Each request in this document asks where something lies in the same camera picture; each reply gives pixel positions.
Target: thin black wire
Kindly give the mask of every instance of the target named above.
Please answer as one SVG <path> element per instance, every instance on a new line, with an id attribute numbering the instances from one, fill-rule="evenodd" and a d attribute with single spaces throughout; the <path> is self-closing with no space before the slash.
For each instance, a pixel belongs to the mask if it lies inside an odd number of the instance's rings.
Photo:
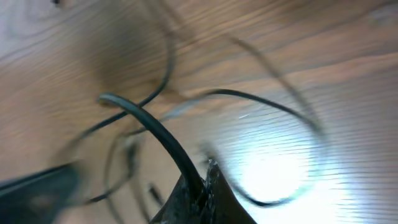
<path id="1" fill-rule="evenodd" d="M 106 190 L 109 190 L 110 186 L 109 186 L 109 176 L 111 173 L 111 165 L 112 165 L 112 161 L 113 161 L 113 156 L 114 156 L 114 152 L 116 151 L 116 147 L 118 145 L 118 142 L 120 141 L 120 138 L 122 137 L 122 134 L 118 134 L 118 136 L 116 136 L 116 138 L 113 140 L 111 148 L 108 152 L 108 156 L 105 163 L 105 167 L 104 167 L 104 186 Z M 127 169 L 128 173 L 127 173 L 127 177 L 131 178 L 133 173 L 133 169 L 128 167 Z M 122 219 L 122 217 L 120 216 L 118 210 L 116 209 L 116 206 L 113 203 L 112 198 L 106 197 L 106 205 L 108 207 L 108 210 L 110 212 L 110 214 L 113 216 L 114 220 L 116 221 L 116 223 L 119 224 L 124 224 L 124 221 Z"/>
<path id="2" fill-rule="evenodd" d="M 319 117 L 317 113 L 311 107 L 311 104 L 305 99 L 305 97 L 293 87 L 281 74 L 278 69 L 276 69 L 269 61 L 266 59 L 264 54 L 262 54 L 257 48 L 248 44 L 247 42 L 240 40 L 235 37 L 229 37 L 232 43 L 242 47 L 244 50 L 248 51 L 251 55 L 253 55 L 264 70 L 268 71 L 270 76 L 278 80 L 278 82 L 285 88 L 285 90 L 289 93 L 289 95 L 296 100 L 299 106 L 304 110 L 305 114 L 311 117 L 314 122 L 320 125 Z"/>
<path id="3" fill-rule="evenodd" d="M 155 200 L 159 207 L 162 207 L 164 205 L 164 200 L 154 184 L 149 184 L 148 192 L 152 195 L 152 198 Z"/>
<path id="4" fill-rule="evenodd" d="M 151 2 L 148 2 L 146 4 L 146 8 L 148 10 L 150 10 L 150 12 L 152 12 L 152 15 L 155 17 L 155 19 L 157 19 L 161 24 L 163 24 L 162 26 L 162 30 L 164 31 L 165 34 L 165 41 L 166 41 L 166 48 L 167 48 L 167 68 L 166 68 L 166 72 L 165 72 L 165 76 L 163 79 L 163 82 L 160 84 L 160 86 L 158 87 L 157 91 L 153 92 L 150 96 L 148 96 L 144 101 L 140 102 L 138 106 L 142 107 L 144 105 L 146 105 L 147 103 L 149 103 L 151 100 L 153 100 L 166 86 L 173 70 L 174 70 L 174 65 L 175 65 L 175 46 L 174 46 L 174 33 L 172 32 L 168 22 L 166 19 L 162 18 L 162 15 L 160 13 L 156 13 L 155 11 L 153 11 L 152 8 L 152 4 Z M 122 112 L 121 114 L 118 114 L 119 116 L 123 117 L 126 115 L 126 112 Z M 128 149 L 127 150 L 128 154 L 130 156 L 132 156 L 132 150 Z M 118 211 L 116 210 L 114 203 L 110 197 L 110 195 L 112 193 L 114 193 L 117 189 L 119 189 L 121 186 L 123 186 L 126 182 L 128 182 L 129 180 L 132 179 L 132 175 L 134 173 L 134 167 L 132 166 L 133 163 L 133 158 L 132 157 L 127 157 L 127 175 L 125 177 L 123 177 L 122 179 L 120 179 L 114 188 L 109 187 L 109 171 L 111 168 L 111 163 L 112 163 L 112 158 L 113 158 L 113 154 L 114 154 L 114 150 L 110 150 L 109 151 L 109 155 L 107 158 L 106 163 L 108 164 L 108 166 L 105 167 L 104 169 L 104 186 L 105 186 L 105 190 L 106 193 L 103 195 L 100 195 L 99 197 L 97 197 L 98 200 L 102 200 L 102 199 L 106 199 L 108 208 L 110 213 L 112 214 L 114 220 L 119 223 L 119 224 L 124 224 L 124 220 L 121 218 L 120 214 L 118 213 Z M 150 218 L 149 218 L 149 214 L 146 210 L 146 206 L 144 205 L 144 202 L 142 200 L 140 200 L 139 197 L 137 197 L 138 199 L 138 206 L 139 209 L 142 213 L 142 216 L 149 222 Z"/>
<path id="5" fill-rule="evenodd" d="M 311 119 L 306 118 L 300 113 L 296 112 L 293 109 L 290 109 L 284 105 L 280 105 L 271 100 L 267 100 L 255 95 L 251 95 L 249 93 L 243 93 L 236 90 L 213 90 L 207 93 L 201 94 L 191 100 L 188 100 L 182 103 L 180 106 L 176 107 L 174 110 L 168 112 L 164 117 L 167 119 L 175 118 L 181 115 L 183 112 L 197 104 L 199 101 L 205 99 L 207 96 L 211 95 L 229 95 L 229 96 L 237 96 L 240 98 L 244 98 L 247 100 L 253 100 L 258 103 L 263 103 L 265 105 L 271 106 L 278 110 L 284 111 L 288 114 L 299 119 L 303 124 L 305 124 L 311 130 L 312 134 L 315 136 L 315 139 L 321 139 L 321 142 L 324 142 L 324 133 L 322 129 L 314 123 Z M 114 104 L 116 106 L 121 107 L 122 109 L 128 111 L 129 114 L 135 116 L 144 126 L 144 129 L 139 129 L 139 131 L 135 131 L 134 134 L 141 133 L 145 130 L 149 130 L 165 147 L 165 149 L 169 152 L 169 154 L 174 159 L 178 168 L 180 169 L 182 175 L 188 183 L 190 193 L 192 193 L 193 198 L 198 199 L 200 195 L 205 192 L 203 182 L 201 181 L 201 177 L 199 176 L 195 166 L 192 161 L 187 156 L 185 150 L 181 147 L 178 141 L 161 125 L 160 121 L 156 120 L 152 115 L 150 115 L 144 109 L 138 107 L 134 103 L 130 102 L 127 99 L 124 99 L 120 96 L 105 93 L 99 97 L 101 100 L 105 100 L 108 103 Z M 309 189 L 309 185 L 302 185 L 298 190 L 296 190 L 292 195 L 282 198 L 280 200 L 276 200 L 273 202 L 260 202 L 256 199 L 253 199 L 246 191 L 243 190 L 235 181 L 229 179 L 229 183 L 231 186 L 238 191 L 246 200 L 251 203 L 259 206 L 259 207 L 272 207 L 276 205 L 280 205 L 283 203 L 288 203 L 298 196 L 302 195 Z"/>
<path id="6" fill-rule="evenodd" d="M 166 51 L 167 51 L 167 56 L 166 56 L 167 57 L 167 59 L 166 59 L 167 66 L 166 66 L 165 75 L 162 79 L 162 83 L 146 99 L 144 99 L 138 103 L 139 107 L 145 106 L 150 101 L 152 101 L 157 95 L 159 95 L 159 93 L 165 88 L 165 86 L 169 82 L 170 76 L 173 73 L 174 66 L 175 66 L 175 46 L 174 46 L 174 37 L 172 36 L 172 34 L 169 34 L 168 36 L 165 37 L 165 42 L 166 42 L 165 44 L 166 44 L 166 48 L 167 48 L 166 49 Z M 70 144 L 68 144 L 66 146 L 65 149 L 67 149 L 67 150 L 75 149 L 77 147 L 77 145 L 81 142 L 81 140 L 83 140 L 84 138 L 87 138 L 93 132 L 125 117 L 125 115 L 127 115 L 127 113 L 125 111 L 123 111 L 119 114 L 116 114 L 116 115 L 94 125 L 90 129 L 87 129 L 86 131 L 82 132 L 74 140 L 72 140 L 70 142 Z M 119 190 L 127 181 L 129 181 L 130 178 L 131 178 L 131 176 L 127 174 L 125 177 L 120 179 L 116 184 L 114 184 L 110 189 L 106 190 L 103 194 L 101 194 L 99 196 L 96 196 L 96 197 L 93 197 L 93 198 L 87 200 L 85 202 L 85 204 L 91 204 L 91 203 L 99 202 L 101 200 L 106 199 L 109 195 L 111 195 L 111 194 L 115 193 L 117 190 Z"/>

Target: black plastic object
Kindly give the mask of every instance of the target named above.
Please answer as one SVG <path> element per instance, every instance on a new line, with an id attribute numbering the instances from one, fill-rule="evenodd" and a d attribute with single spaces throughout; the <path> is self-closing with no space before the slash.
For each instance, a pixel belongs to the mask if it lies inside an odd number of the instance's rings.
<path id="1" fill-rule="evenodd" d="M 1 183 L 1 223 L 53 223 L 78 184 L 79 175 L 72 164 Z"/>
<path id="2" fill-rule="evenodd" d="M 206 198 L 206 203 L 203 208 L 200 208 L 195 203 L 195 199 L 188 193 L 188 185 L 181 175 L 166 204 L 150 221 L 150 224 L 256 223 L 236 200 L 217 162 L 214 160 L 210 161 L 204 184 L 206 192 L 204 192 L 203 197 Z"/>

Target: cable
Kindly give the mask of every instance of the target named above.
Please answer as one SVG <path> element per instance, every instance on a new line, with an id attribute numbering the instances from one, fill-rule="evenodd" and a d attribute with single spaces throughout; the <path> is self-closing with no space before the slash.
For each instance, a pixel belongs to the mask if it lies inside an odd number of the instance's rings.
<path id="1" fill-rule="evenodd" d="M 133 115 L 158 139 L 180 169 L 181 174 L 184 176 L 184 179 L 188 184 L 190 194 L 193 198 L 198 200 L 205 191 L 205 186 L 203 185 L 202 179 L 193 165 L 193 162 L 174 136 L 171 135 L 170 132 L 146 110 L 121 96 L 117 96 L 112 93 L 105 93 L 100 95 L 99 99 L 111 103 L 112 105 L 116 105 Z"/>
<path id="2" fill-rule="evenodd" d="M 301 108 L 305 111 L 305 114 L 307 116 L 311 117 L 314 122 L 318 123 L 319 118 L 316 114 L 316 112 L 312 109 L 310 106 L 310 103 L 307 102 L 307 100 L 300 94 L 284 77 L 283 74 L 281 74 L 274 66 L 266 59 L 266 57 L 254 46 L 248 44 L 247 42 L 240 40 L 235 37 L 228 36 L 228 39 L 243 48 L 244 50 L 248 51 L 251 55 L 253 55 L 259 64 L 264 68 L 264 70 L 267 70 L 270 75 L 275 78 L 284 88 L 285 90 L 289 93 L 289 95 L 296 100 L 296 102 L 301 106 Z"/>
<path id="3" fill-rule="evenodd" d="M 137 152 L 139 150 L 139 144 L 137 141 L 133 143 L 133 147 L 130 147 L 132 150 L 127 150 L 127 156 L 126 156 L 126 164 L 128 169 L 134 168 L 134 171 L 138 171 L 138 159 L 137 157 Z M 132 179 L 129 181 L 130 189 L 131 192 L 136 199 L 138 209 L 141 212 L 142 217 L 145 219 L 147 223 L 150 222 L 150 215 L 149 212 L 147 211 L 147 206 L 145 204 L 145 200 L 142 194 L 142 189 L 141 185 L 139 183 L 139 174 L 138 172 L 135 172 L 136 174 L 132 177 Z"/>
<path id="4" fill-rule="evenodd" d="M 112 161 L 113 161 L 113 155 L 114 152 L 116 150 L 116 146 L 118 145 L 118 141 L 120 141 L 120 137 L 121 134 L 118 134 L 118 136 L 116 136 L 116 138 L 113 140 L 111 148 L 108 152 L 108 158 L 106 160 L 105 163 L 105 167 L 104 167 L 104 186 L 106 190 L 109 190 L 110 186 L 109 186 L 109 175 L 110 175 L 110 171 L 111 171 L 111 165 L 112 165 Z M 128 170 L 128 177 L 132 177 L 132 173 L 130 168 L 127 169 Z M 113 200 L 111 197 L 106 197 L 106 206 L 108 207 L 109 212 L 111 213 L 111 215 L 113 216 L 114 220 L 118 223 L 118 224 L 124 224 L 123 219 L 121 218 L 118 210 L 116 209 L 116 206 L 113 203 Z"/>
<path id="5" fill-rule="evenodd" d="M 211 90 L 209 92 L 203 93 L 201 95 L 198 95 L 184 103 L 182 103 L 181 105 L 175 107 L 174 109 L 172 109 L 171 111 L 169 111 L 168 113 L 166 113 L 159 121 L 155 122 L 155 118 L 153 118 L 149 113 L 144 113 L 143 109 L 139 109 L 137 106 L 134 106 L 133 103 L 129 102 L 128 100 L 121 98 L 120 96 L 116 96 L 113 94 L 104 94 L 100 96 L 100 99 L 102 100 L 107 100 L 108 102 L 120 106 L 121 108 L 123 108 L 124 110 L 128 110 L 128 112 L 132 115 L 134 115 L 143 125 L 143 128 L 137 129 L 135 131 L 132 131 L 130 133 L 127 133 L 126 135 L 134 135 L 134 134 L 139 134 L 142 133 L 144 131 L 151 131 L 153 133 L 153 131 L 166 131 L 164 129 L 163 126 L 159 126 L 160 121 L 167 121 L 173 118 L 176 118 L 178 116 L 180 116 L 182 113 L 186 112 L 187 110 L 189 110 L 190 108 L 192 108 L 193 106 L 195 106 L 197 103 L 199 103 L 201 100 L 204 100 L 206 98 L 208 98 L 209 96 L 212 95 L 229 95 L 229 96 L 237 96 L 240 98 L 244 98 L 246 100 L 252 100 L 252 101 L 256 101 L 258 103 L 262 103 L 265 104 L 267 106 L 271 106 L 273 108 L 276 108 L 278 110 L 284 111 L 294 117 L 296 117 L 299 121 L 301 121 L 303 124 L 305 124 L 309 130 L 311 130 L 312 134 L 314 135 L 315 139 L 319 140 L 318 143 L 321 144 L 321 146 L 325 146 L 324 143 L 326 143 L 325 141 L 325 134 L 323 133 L 323 130 L 321 127 L 318 126 L 318 124 L 314 121 L 312 121 L 311 119 L 306 118 L 305 116 L 301 115 L 300 113 L 296 112 L 293 109 L 290 109 L 286 106 L 280 105 L 276 102 L 273 102 L 271 100 L 267 100 L 255 95 L 251 95 L 249 93 L 243 93 L 241 91 L 236 91 L 236 90 L 225 90 L 225 89 L 220 89 L 220 90 Z M 157 135 L 154 134 L 154 136 L 163 144 L 163 146 L 168 150 L 169 154 L 173 157 L 173 159 L 176 161 L 176 164 L 179 162 L 180 164 L 183 164 L 184 166 L 189 167 L 188 169 L 184 169 L 181 168 L 181 166 L 178 166 L 183 174 L 184 177 L 189 176 L 189 177 L 196 177 L 198 179 L 198 182 L 200 180 L 200 177 L 197 174 L 197 171 L 195 169 L 195 167 L 193 166 L 191 160 L 188 157 L 183 156 L 181 159 L 180 158 L 176 158 L 173 156 L 173 151 L 176 147 L 171 147 L 170 149 L 168 149 L 167 147 L 171 146 L 170 143 L 164 143 L 164 141 L 174 141 L 174 137 L 171 135 L 166 135 L 164 136 L 162 133 L 158 133 Z M 185 154 L 185 151 L 180 148 L 178 149 L 178 152 L 174 152 L 175 155 L 178 155 L 179 152 L 183 152 L 182 154 Z M 315 172 L 317 172 L 319 170 L 319 166 L 316 168 L 316 170 L 313 170 Z M 277 201 L 273 201 L 273 202 L 260 202 L 258 200 L 253 199 L 246 191 L 243 190 L 243 188 L 241 188 L 235 181 L 233 181 L 231 178 L 229 178 L 228 176 L 226 176 L 228 179 L 229 184 L 232 186 L 233 189 L 235 189 L 239 194 L 241 194 L 246 200 L 250 201 L 251 203 L 259 206 L 259 207 L 273 207 L 273 206 L 277 206 L 277 205 L 281 205 L 283 203 L 288 203 L 290 201 L 292 201 L 293 199 L 297 198 L 298 196 L 304 194 L 309 188 L 310 188 L 310 184 L 307 185 L 302 185 L 299 187 L 299 189 L 297 189 L 292 195 L 286 197 L 286 198 L 282 198 L 280 200 Z M 189 184 L 189 189 L 195 189 L 195 184 L 190 184 L 189 181 L 191 180 L 187 180 L 188 184 Z M 144 210 L 144 208 L 141 208 L 141 213 L 145 214 L 144 216 L 147 218 L 147 212 Z"/>
<path id="6" fill-rule="evenodd" d="M 167 48 L 167 66 L 165 70 L 165 75 L 162 79 L 162 83 L 156 88 L 154 92 L 152 92 L 147 98 L 142 100 L 141 102 L 138 103 L 139 107 L 143 107 L 146 104 L 148 104 L 150 101 L 152 101 L 159 93 L 165 88 L 167 83 L 170 80 L 170 76 L 173 73 L 174 66 L 175 66 L 175 46 L 174 46 L 174 37 L 172 34 L 169 34 L 165 38 L 165 44 Z M 72 139 L 62 150 L 61 150 L 61 156 L 66 156 L 66 154 L 73 154 L 76 151 L 77 146 L 81 141 L 91 134 L 93 134 L 95 131 L 125 117 L 127 113 L 125 111 L 120 112 L 94 126 L 91 128 L 87 129 L 86 131 L 83 131 L 81 134 L 79 134 L 77 137 Z M 88 199 L 84 202 L 84 204 L 88 205 L 91 203 L 99 202 L 101 200 L 106 199 L 109 195 L 115 193 L 117 190 L 119 190 L 129 179 L 131 178 L 130 175 L 126 175 L 123 177 L 121 180 L 119 180 L 115 185 L 113 185 L 110 189 L 106 190 L 103 194 L 98 195 L 96 197 L 93 197 L 91 199 Z"/>

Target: wood grain surface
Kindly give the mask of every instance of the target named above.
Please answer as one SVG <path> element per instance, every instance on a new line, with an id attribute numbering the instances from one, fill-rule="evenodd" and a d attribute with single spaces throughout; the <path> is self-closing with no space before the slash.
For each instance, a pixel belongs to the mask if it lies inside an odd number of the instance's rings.
<path id="1" fill-rule="evenodd" d="M 230 88 L 300 107 L 235 37 L 255 46 L 311 102 L 331 148 L 313 189 L 262 209 L 258 223 L 398 222 L 398 2 L 394 0 L 0 0 L 0 179 L 48 167 L 74 135 L 118 112 L 96 103 L 111 91 L 138 101 L 165 70 L 167 23 L 177 37 L 168 88 L 156 116 L 204 90 Z M 85 196 L 103 191 L 106 152 L 125 118 L 81 147 Z M 258 200 L 277 200 L 307 180 L 317 150 L 298 121 L 252 102 L 219 97 L 165 123 L 203 172 L 211 142 L 223 170 Z M 164 197 L 179 171 L 149 134 L 140 184 Z M 113 180 L 123 171 L 121 162 Z M 143 223 L 129 188 L 114 196 L 126 223 Z M 60 223 L 112 223 L 103 202 L 65 212 Z"/>

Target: wooden surface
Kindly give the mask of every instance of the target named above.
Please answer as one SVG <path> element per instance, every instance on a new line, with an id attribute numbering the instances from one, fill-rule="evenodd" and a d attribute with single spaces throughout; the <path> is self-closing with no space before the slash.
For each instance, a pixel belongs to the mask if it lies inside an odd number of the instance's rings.
<path id="1" fill-rule="evenodd" d="M 178 34 L 178 62 L 150 112 L 158 116 L 210 88 L 299 109 L 228 34 L 257 47 L 324 122 L 332 147 L 321 180 L 283 207 L 256 208 L 240 198 L 258 223 L 398 222 L 397 1 L 168 0 L 158 7 L 162 17 L 147 9 L 132 0 L 66 0 L 61 8 L 49 0 L 0 0 L 0 179 L 48 167 L 74 135 L 117 112 L 96 104 L 101 92 L 134 101 L 147 96 L 164 72 L 163 18 Z M 82 147 L 89 195 L 103 190 L 106 151 L 130 122 L 110 125 Z M 212 142 L 224 172 L 259 200 L 285 197 L 313 168 L 316 149 L 304 127 L 265 106 L 208 100 L 165 126 L 199 168 L 198 145 Z M 177 167 L 145 137 L 141 185 L 153 182 L 166 197 Z M 116 169 L 115 180 L 119 174 Z M 126 223 L 142 222 L 128 187 L 114 197 Z M 154 215 L 156 206 L 144 197 Z M 60 222 L 113 221 L 98 203 L 70 210 Z"/>

